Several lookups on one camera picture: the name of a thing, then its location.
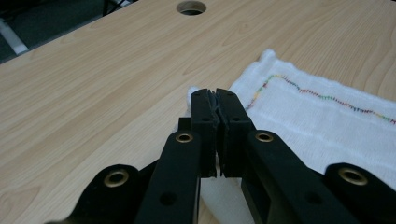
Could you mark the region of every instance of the embroidered line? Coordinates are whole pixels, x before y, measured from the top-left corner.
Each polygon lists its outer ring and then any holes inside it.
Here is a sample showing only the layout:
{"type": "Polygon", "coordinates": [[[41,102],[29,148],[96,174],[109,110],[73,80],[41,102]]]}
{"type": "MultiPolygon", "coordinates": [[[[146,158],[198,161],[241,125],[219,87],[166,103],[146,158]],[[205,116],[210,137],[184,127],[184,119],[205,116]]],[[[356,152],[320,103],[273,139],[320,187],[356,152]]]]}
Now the embroidered line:
{"type": "Polygon", "coordinates": [[[358,107],[356,107],[356,106],[354,106],[354,105],[351,105],[351,104],[349,104],[349,103],[343,102],[343,101],[341,101],[341,100],[335,98],[334,96],[330,96],[330,95],[321,95],[321,94],[319,94],[318,92],[315,92],[315,91],[312,91],[312,90],[309,90],[309,89],[301,89],[301,87],[300,87],[297,83],[291,81],[291,80],[288,79],[286,76],[281,76],[281,75],[271,75],[270,77],[268,77],[268,78],[264,81],[264,83],[262,84],[262,86],[254,93],[253,99],[251,100],[250,104],[245,108],[246,111],[248,111],[251,107],[254,106],[254,103],[256,102],[257,98],[259,98],[260,93],[261,93],[265,88],[267,88],[268,83],[269,83],[273,78],[275,78],[275,77],[278,77],[278,78],[283,79],[284,81],[286,81],[287,83],[289,83],[291,86],[295,87],[299,93],[309,93],[309,94],[311,94],[311,95],[317,96],[317,97],[318,97],[319,99],[321,99],[321,100],[335,101],[336,103],[338,103],[338,104],[340,104],[340,105],[343,105],[343,106],[345,106],[345,107],[347,107],[347,108],[349,108],[349,109],[351,109],[351,110],[353,110],[353,111],[355,111],[355,112],[361,112],[361,113],[364,113],[364,114],[373,114],[373,115],[377,116],[377,117],[380,118],[380,119],[384,119],[385,121],[390,122],[390,123],[396,125],[396,119],[392,119],[392,118],[386,117],[386,116],[384,116],[384,115],[382,115],[382,114],[380,114],[380,113],[375,112],[374,110],[358,108],[358,107]]]}

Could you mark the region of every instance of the white towel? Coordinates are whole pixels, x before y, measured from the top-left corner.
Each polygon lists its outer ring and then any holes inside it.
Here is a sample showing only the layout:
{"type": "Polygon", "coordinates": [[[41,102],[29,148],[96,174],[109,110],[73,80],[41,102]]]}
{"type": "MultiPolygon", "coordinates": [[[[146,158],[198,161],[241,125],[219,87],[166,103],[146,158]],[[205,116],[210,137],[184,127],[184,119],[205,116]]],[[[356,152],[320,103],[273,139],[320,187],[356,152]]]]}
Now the white towel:
{"type": "MultiPolygon", "coordinates": [[[[257,129],[278,134],[308,167],[324,173],[329,164],[348,162],[396,189],[395,102],[309,75],[270,49],[230,91],[257,129]]],[[[219,222],[253,223],[235,183],[203,179],[201,195],[219,222]]]]}

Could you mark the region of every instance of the floor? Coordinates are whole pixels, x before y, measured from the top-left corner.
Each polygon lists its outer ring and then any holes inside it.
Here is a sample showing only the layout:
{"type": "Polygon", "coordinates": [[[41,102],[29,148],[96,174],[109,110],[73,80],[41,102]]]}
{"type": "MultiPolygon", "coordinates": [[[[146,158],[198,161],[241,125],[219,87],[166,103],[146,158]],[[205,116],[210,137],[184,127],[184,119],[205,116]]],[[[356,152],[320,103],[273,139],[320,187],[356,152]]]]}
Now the floor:
{"type": "MultiPolygon", "coordinates": [[[[104,0],[49,0],[14,18],[4,19],[28,49],[34,49],[101,18],[103,4],[104,0]]],[[[0,63],[15,57],[17,55],[0,36],[0,63]]]]}

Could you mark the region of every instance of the wooden table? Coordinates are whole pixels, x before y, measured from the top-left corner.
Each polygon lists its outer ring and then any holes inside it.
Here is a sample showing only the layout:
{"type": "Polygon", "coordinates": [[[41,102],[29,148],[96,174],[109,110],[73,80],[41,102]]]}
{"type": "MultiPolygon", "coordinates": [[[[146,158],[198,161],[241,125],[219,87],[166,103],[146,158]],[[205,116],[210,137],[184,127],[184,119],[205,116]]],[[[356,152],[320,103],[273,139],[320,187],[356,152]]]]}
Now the wooden table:
{"type": "MultiPolygon", "coordinates": [[[[141,0],[0,65],[0,221],[67,217],[103,168],[159,158],[189,86],[228,89],[265,49],[396,101],[396,3],[141,0]]],[[[205,210],[201,223],[217,221],[205,210]]]]}

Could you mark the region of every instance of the white cloth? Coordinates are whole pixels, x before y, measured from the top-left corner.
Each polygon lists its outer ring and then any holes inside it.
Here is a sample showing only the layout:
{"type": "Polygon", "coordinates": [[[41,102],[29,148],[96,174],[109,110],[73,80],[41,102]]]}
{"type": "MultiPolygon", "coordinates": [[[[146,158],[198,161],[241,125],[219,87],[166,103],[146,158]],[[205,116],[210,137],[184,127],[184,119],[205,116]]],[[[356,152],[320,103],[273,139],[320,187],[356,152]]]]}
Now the white cloth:
{"type": "MultiPolygon", "coordinates": [[[[324,173],[329,164],[348,162],[396,189],[395,102],[309,75],[270,49],[230,91],[257,129],[278,134],[308,167],[324,173]]],[[[201,195],[219,222],[253,223],[234,183],[203,179],[201,195]]]]}

